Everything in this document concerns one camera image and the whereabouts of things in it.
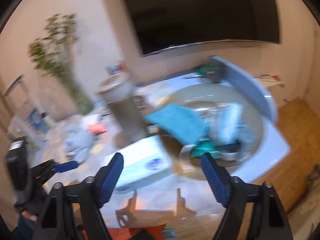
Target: wooden floor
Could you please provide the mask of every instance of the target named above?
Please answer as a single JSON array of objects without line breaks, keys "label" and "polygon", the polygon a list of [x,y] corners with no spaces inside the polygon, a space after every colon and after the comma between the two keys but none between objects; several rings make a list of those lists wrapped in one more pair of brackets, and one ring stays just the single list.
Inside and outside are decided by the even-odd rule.
[{"label": "wooden floor", "polygon": [[[255,184],[269,180],[276,188],[286,211],[299,200],[306,190],[306,176],[320,161],[320,120],[301,99],[289,102],[279,109],[278,129],[291,146],[290,154],[271,171],[257,179]],[[248,227],[250,205],[238,239],[244,239]],[[220,218],[204,216],[167,224],[176,231],[179,240],[209,240],[213,237]]]}]

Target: gray canister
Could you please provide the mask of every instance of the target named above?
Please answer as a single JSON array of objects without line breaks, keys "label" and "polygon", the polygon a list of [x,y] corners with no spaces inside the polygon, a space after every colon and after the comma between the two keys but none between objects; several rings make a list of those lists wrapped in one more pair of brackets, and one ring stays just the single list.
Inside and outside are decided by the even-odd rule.
[{"label": "gray canister", "polygon": [[146,123],[135,104],[134,85],[127,72],[109,76],[99,87],[99,94],[122,128],[123,139],[134,143],[149,136]]}]

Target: wall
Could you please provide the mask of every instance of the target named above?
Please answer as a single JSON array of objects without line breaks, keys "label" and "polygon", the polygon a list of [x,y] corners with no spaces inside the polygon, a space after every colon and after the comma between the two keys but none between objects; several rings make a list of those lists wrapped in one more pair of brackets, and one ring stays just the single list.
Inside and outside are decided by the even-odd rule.
[{"label": "wall", "polygon": [[[218,55],[253,75],[280,74],[286,83],[279,96],[291,100],[304,93],[313,60],[313,17],[301,0],[277,0],[282,35],[281,45],[223,42],[176,49],[140,58],[131,23],[122,0],[23,0],[0,34],[0,76],[8,85],[16,76],[26,75],[26,84],[34,99],[43,98],[33,64],[27,56],[28,44],[44,35],[44,20],[55,13],[77,13],[78,36],[75,46],[75,73],[79,83],[93,100],[105,66],[125,59],[137,82],[189,69],[209,55]],[[56,91],[56,101],[64,97]],[[25,99],[15,92],[16,105]]]},{"label": "wall", "polygon": [[316,113],[320,118],[320,26],[314,20],[314,28],[316,34],[316,44],[315,44],[315,53],[314,60],[311,69],[310,80],[308,83],[308,90],[305,95],[305,100],[311,109]]}]

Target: black tv screen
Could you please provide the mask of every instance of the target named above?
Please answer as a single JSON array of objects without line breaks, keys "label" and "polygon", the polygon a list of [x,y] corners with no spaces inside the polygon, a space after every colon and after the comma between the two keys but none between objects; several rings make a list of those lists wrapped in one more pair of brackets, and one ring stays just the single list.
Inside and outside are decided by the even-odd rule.
[{"label": "black tv screen", "polygon": [[145,56],[215,41],[279,43],[275,0],[125,0]]}]

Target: pink object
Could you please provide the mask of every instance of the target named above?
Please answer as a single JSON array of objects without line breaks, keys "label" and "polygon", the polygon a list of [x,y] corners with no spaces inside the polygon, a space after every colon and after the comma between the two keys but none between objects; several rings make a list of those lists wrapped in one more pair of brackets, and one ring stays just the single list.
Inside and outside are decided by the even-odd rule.
[{"label": "pink object", "polygon": [[88,125],[88,131],[94,134],[100,134],[103,132],[107,132],[108,128],[102,123],[90,124]]}]

